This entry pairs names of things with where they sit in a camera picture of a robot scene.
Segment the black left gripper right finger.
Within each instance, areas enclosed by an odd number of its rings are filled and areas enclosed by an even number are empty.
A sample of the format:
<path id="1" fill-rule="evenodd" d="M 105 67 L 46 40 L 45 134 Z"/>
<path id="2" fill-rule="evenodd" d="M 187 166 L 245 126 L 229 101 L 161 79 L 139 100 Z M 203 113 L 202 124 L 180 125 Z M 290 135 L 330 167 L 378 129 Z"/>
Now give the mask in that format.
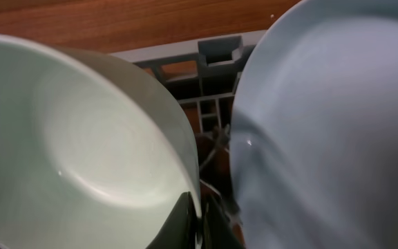
<path id="1" fill-rule="evenodd" d="M 202 204 L 204 249 L 244 249 L 229 227 L 227 218 L 213 196 L 206 196 Z"/>

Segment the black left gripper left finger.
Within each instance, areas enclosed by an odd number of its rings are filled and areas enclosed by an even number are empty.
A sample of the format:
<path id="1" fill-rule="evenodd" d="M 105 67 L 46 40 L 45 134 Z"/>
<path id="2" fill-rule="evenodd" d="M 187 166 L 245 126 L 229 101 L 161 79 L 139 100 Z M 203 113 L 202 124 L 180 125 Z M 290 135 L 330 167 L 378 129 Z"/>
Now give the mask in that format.
<path id="1" fill-rule="evenodd" d="M 197 222 L 191 193 L 184 192 L 146 249 L 194 249 Z"/>

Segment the green bowl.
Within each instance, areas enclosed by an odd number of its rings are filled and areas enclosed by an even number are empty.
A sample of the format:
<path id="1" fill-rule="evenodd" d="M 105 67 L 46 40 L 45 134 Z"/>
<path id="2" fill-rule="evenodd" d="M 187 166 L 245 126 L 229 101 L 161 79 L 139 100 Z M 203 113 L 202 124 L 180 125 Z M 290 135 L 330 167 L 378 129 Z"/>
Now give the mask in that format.
<path id="1" fill-rule="evenodd" d="M 0 248 L 146 248 L 190 192 L 178 101 L 118 57 L 0 35 Z"/>

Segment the light blue plate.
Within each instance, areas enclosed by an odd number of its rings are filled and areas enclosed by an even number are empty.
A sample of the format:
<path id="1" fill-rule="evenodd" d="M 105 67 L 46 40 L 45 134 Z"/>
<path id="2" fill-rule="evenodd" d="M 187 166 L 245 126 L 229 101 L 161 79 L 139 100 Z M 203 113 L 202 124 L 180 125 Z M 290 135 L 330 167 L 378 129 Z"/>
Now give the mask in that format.
<path id="1" fill-rule="evenodd" d="M 248 248 L 398 248 L 398 0 L 301 1 L 234 99 Z"/>

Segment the grey dishwasher rack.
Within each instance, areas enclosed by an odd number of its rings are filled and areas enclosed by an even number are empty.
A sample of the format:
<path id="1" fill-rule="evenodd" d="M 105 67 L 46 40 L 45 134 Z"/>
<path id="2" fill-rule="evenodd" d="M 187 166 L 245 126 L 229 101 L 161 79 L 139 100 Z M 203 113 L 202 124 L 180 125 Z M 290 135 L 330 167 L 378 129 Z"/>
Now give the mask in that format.
<path id="1" fill-rule="evenodd" d="M 202 204 L 206 196 L 217 200 L 244 247 L 239 207 L 231 187 L 229 130 L 242 71 L 264 34 L 257 30 L 114 54 L 156 78 L 178 101 L 196 137 Z M 196 236 L 203 244 L 202 218 L 197 225 Z"/>

